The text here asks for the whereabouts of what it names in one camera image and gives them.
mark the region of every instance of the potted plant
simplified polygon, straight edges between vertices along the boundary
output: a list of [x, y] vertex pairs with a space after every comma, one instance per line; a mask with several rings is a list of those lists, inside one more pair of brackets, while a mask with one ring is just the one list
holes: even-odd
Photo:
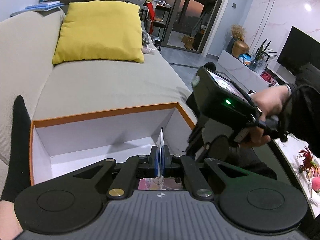
[[267, 61], [270, 58], [270, 56], [276, 56], [272, 49], [268, 49], [271, 41], [268, 42], [268, 44], [264, 48], [264, 44], [266, 43], [268, 39], [266, 39], [260, 47], [257, 49], [256, 55], [254, 57], [254, 60], [250, 62], [249, 68], [255, 72], [257, 72], [259, 75], [263, 73], [266, 66], [268, 65]]
[[226, 52], [228, 52], [230, 54], [232, 54], [232, 48], [233, 48], [233, 44], [235, 43], [235, 41], [237, 41], [239, 39], [243, 39], [244, 34], [245, 34], [245, 29], [241, 25], [233, 24], [231, 26], [231, 33], [232, 33], [232, 38], [229, 41], [229, 44], [226, 48]]

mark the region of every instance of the screen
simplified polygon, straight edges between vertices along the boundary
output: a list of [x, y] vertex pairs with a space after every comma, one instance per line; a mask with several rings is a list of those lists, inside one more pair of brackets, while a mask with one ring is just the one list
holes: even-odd
[[292, 27], [277, 59], [292, 74], [297, 75], [299, 68], [310, 62], [320, 69], [320, 43], [306, 33]]
[[229, 91], [230, 93], [240, 97], [241, 99], [243, 99], [244, 101], [246, 101], [248, 103], [248, 101], [244, 98], [244, 96], [239, 92], [239, 90], [233, 85], [231, 84], [228, 80], [216, 75], [213, 72], [210, 72], [210, 75], [213, 77], [213, 79], [218, 83], [218, 85], [220, 87], [222, 87], [223, 89]]

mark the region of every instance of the blue book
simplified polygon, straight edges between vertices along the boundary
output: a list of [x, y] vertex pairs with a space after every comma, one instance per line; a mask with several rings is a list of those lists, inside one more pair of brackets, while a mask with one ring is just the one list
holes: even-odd
[[60, 3], [60, 1], [53, 1], [53, 2], [41, 2], [41, 3], [35, 4], [35, 5], [29, 5], [29, 6], [26, 6], [26, 9], [32, 9], [32, 8], [44, 8], [44, 7], [47, 7], [47, 6], [52, 6], [52, 5], [57, 4], [57, 3]]
[[36, 12], [46, 12], [46, 11], [50, 11], [54, 8], [57, 8], [57, 7], [60, 7], [64, 5], [63, 3], [57, 3], [57, 4], [53, 4], [53, 5], [50, 5], [50, 6], [47, 6], [47, 7], [40, 7], [40, 8], [29, 8], [29, 9], [24, 9], [22, 11], [18, 11], [18, 12], [14, 12], [12, 14], [10, 14], [10, 16], [15, 16], [17, 14], [20, 14], [20, 13], [23, 13], [23, 12], [28, 12], [28, 11], [36, 11]]

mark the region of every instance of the yellow pillow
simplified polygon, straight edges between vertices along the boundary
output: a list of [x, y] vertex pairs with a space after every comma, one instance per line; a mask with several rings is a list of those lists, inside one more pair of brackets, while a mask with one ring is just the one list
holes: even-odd
[[139, 9], [120, 1], [70, 3], [52, 64], [82, 59], [143, 63]]

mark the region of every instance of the red cloth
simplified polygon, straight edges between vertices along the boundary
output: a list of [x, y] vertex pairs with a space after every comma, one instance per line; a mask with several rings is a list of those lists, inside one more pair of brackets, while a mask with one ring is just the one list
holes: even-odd
[[149, 34], [151, 35], [153, 33], [152, 26], [153, 26], [153, 20], [155, 19], [156, 13], [155, 13], [155, 11], [153, 9], [153, 6], [152, 6], [151, 2], [148, 2], [147, 6], [149, 8], [149, 16], [150, 16], [150, 20], [151, 20], [151, 25], [150, 25], [150, 30], [149, 30]]

